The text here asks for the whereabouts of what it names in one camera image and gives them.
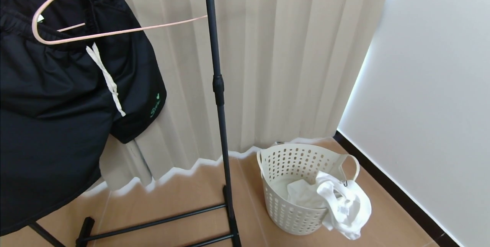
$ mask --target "beige curtain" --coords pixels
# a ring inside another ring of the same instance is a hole
[[[205,0],[126,0],[142,26],[206,14]],[[385,0],[216,0],[229,149],[336,131]],[[129,144],[100,159],[112,190],[221,156],[207,20],[153,29],[168,98]]]

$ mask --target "clothes hanger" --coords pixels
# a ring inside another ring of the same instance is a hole
[[[184,21],[179,21],[179,22],[174,22],[174,23],[160,24],[160,25],[148,26],[148,27],[143,27],[143,28],[135,28],[135,29],[123,29],[122,31],[115,31],[115,32],[101,33],[101,34],[91,34],[89,36],[78,36],[78,37],[75,37],[75,38],[60,39],[60,40],[56,40],[56,41],[47,41],[47,40],[42,39],[42,37],[39,35],[38,29],[37,29],[37,24],[38,24],[37,20],[38,20],[39,16],[41,15],[42,11],[44,11],[53,1],[54,0],[46,0],[46,2],[44,2],[38,8],[38,10],[35,12],[34,16],[32,17],[32,34],[37,39],[37,41],[39,41],[42,44],[46,44],[46,45],[55,45],[55,44],[70,43],[70,42],[73,42],[73,41],[82,41],[82,40],[86,40],[86,39],[94,39],[94,38],[99,38],[99,37],[102,37],[102,36],[114,36],[116,34],[125,34],[125,33],[138,32],[138,31],[143,31],[145,29],[156,29],[156,28],[168,27],[168,26],[173,26],[173,25],[178,25],[178,24],[184,24],[184,23],[188,23],[188,22],[193,22],[193,21],[196,21],[196,20],[199,20],[199,19],[202,19],[202,18],[206,18],[207,17],[207,15],[203,15],[201,17],[196,17],[196,18],[192,18],[190,20],[184,20]],[[85,25],[85,23],[73,25],[73,26],[70,26],[70,27],[59,29],[58,32],[68,31],[69,29],[75,29],[75,28],[78,28],[78,27],[81,27],[81,26],[84,26],[84,25]]]

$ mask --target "white garment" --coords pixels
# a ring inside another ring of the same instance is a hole
[[[327,208],[322,224],[355,240],[361,236],[361,228],[371,216],[371,201],[355,181],[348,180],[346,184],[332,175],[318,172],[314,185],[305,180],[288,184],[287,201],[305,208]]]
[[[102,73],[105,78],[105,83],[107,84],[107,88],[112,94],[112,99],[114,99],[114,103],[116,104],[116,108],[118,109],[119,113],[121,113],[121,116],[126,116],[126,113],[123,111],[123,107],[121,106],[121,103],[119,102],[118,98],[118,86],[112,79],[111,74],[107,72],[107,69],[105,69],[104,64],[102,64],[102,59],[100,58],[100,53],[98,52],[97,45],[93,43],[92,49],[87,46],[86,48],[87,53],[90,55],[90,57],[95,61],[97,66],[102,70]]]

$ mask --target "drawstring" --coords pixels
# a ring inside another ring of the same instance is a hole
[[[97,66],[100,68],[100,70],[102,70],[102,73],[104,74],[104,78],[105,78],[105,83],[107,83],[107,88],[112,94],[112,99],[114,99],[114,103],[116,104],[119,113],[121,113],[123,117],[126,116],[126,113],[123,111],[123,107],[121,106],[121,103],[119,102],[118,99],[118,86],[112,79],[111,74],[107,72],[105,66],[102,64],[102,59],[100,59],[100,54],[98,53],[97,45],[93,43],[92,48],[89,48],[89,46],[87,46],[86,50],[87,53],[90,55],[90,57],[93,59],[93,61],[95,61]]]

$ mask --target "tile floor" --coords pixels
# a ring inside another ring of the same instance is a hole
[[[332,139],[319,146],[345,153]],[[359,240],[348,240],[340,233],[320,228],[308,236],[294,236],[275,226],[264,203],[262,180],[254,154],[231,158],[231,179],[235,212],[244,247],[438,247],[422,228],[368,174],[361,170],[357,182],[371,198],[372,215]],[[347,175],[354,164],[344,164]],[[39,223],[66,246],[75,246],[84,217],[96,220],[97,233],[131,226],[173,214],[222,203],[224,176],[222,164],[203,165],[192,177],[176,175],[148,192],[137,184],[125,195],[102,190],[83,195],[41,219]],[[215,210],[123,235],[91,242],[94,247],[180,247],[228,232],[226,211]],[[2,247],[49,247],[40,236],[26,227],[0,238]],[[231,247],[231,241],[210,245]]]

